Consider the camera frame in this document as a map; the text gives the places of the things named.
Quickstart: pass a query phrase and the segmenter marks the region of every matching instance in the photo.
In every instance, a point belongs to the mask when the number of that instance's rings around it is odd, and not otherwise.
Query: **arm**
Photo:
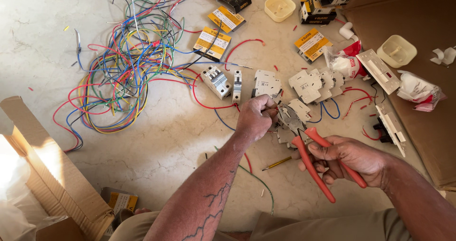
[[[326,137],[333,146],[309,144],[313,156],[327,161],[329,169],[315,162],[323,181],[350,179],[337,160],[358,171],[369,187],[381,188],[390,198],[414,240],[456,240],[456,209],[407,162],[355,139]],[[298,163],[300,170],[305,165]]]
[[[242,105],[236,132],[170,197],[145,241],[212,240],[242,155],[276,121],[276,106],[268,95]]]

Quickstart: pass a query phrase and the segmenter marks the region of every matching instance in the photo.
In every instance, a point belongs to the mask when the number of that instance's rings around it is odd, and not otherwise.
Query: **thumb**
[[[278,111],[274,108],[271,108],[271,109],[268,109],[268,110],[265,110],[263,111],[261,114],[265,117],[269,117],[271,118],[272,122],[275,122],[277,121],[276,118],[277,118],[277,113]]]
[[[309,144],[309,151],[315,157],[324,160],[336,160],[339,158],[339,149],[338,145],[332,145],[330,147],[322,147],[316,142]]]

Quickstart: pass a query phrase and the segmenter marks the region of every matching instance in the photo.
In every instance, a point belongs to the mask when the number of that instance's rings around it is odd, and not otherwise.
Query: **pliers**
[[[328,189],[326,184],[323,182],[322,178],[316,172],[315,167],[313,166],[309,155],[305,151],[305,144],[301,138],[301,133],[305,133],[307,136],[309,136],[309,138],[313,139],[315,142],[317,142],[318,144],[320,144],[323,147],[329,147],[329,146],[331,146],[331,144],[317,133],[315,127],[306,128],[305,125],[302,123],[302,121],[299,119],[298,114],[288,105],[280,104],[278,109],[279,109],[279,115],[278,115],[279,120],[281,122],[283,122],[285,125],[287,125],[296,136],[296,137],[294,137],[294,139],[291,143],[298,148],[299,153],[301,154],[302,161],[304,162],[305,167],[307,168],[307,171],[312,176],[312,179],[314,179],[314,181],[317,183],[318,187],[322,190],[322,192],[328,198],[328,200],[331,203],[335,203],[336,198],[333,196],[331,191]],[[339,164],[346,170],[346,172],[350,175],[350,177],[360,187],[362,187],[362,188],[367,187],[366,182],[362,179],[362,177],[359,175],[359,173],[357,173],[353,169],[349,168],[345,163],[341,162],[340,159],[338,159],[338,161],[339,161]]]

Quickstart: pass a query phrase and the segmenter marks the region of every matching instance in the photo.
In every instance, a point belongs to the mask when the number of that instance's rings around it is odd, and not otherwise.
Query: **screwdriver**
[[[278,161],[278,162],[276,162],[276,163],[274,163],[274,164],[269,165],[267,168],[264,168],[262,171],[265,171],[265,170],[267,170],[267,169],[269,169],[269,168],[272,168],[272,167],[274,167],[274,166],[276,166],[276,165],[279,165],[279,164],[281,164],[282,162],[286,162],[286,161],[288,161],[289,159],[291,159],[291,156],[290,156],[290,157],[287,157],[287,158],[285,158],[285,159],[283,159],[283,160],[281,160],[281,161]]]

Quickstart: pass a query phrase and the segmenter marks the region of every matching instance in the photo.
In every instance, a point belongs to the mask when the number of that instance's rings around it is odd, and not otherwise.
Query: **red and white plastic bag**
[[[336,52],[334,47],[323,46],[326,65],[332,71],[340,72],[345,81],[362,78],[367,75],[366,71],[362,68],[361,62],[356,57],[359,51],[361,51],[360,40],[339,52]]]
[[[411,72],[398,70],[401,73],[400,87],[397,95],[410,102],[418,103],[415,110],[430,112],[434,110],[437,102],[447,98],[442,89]]]

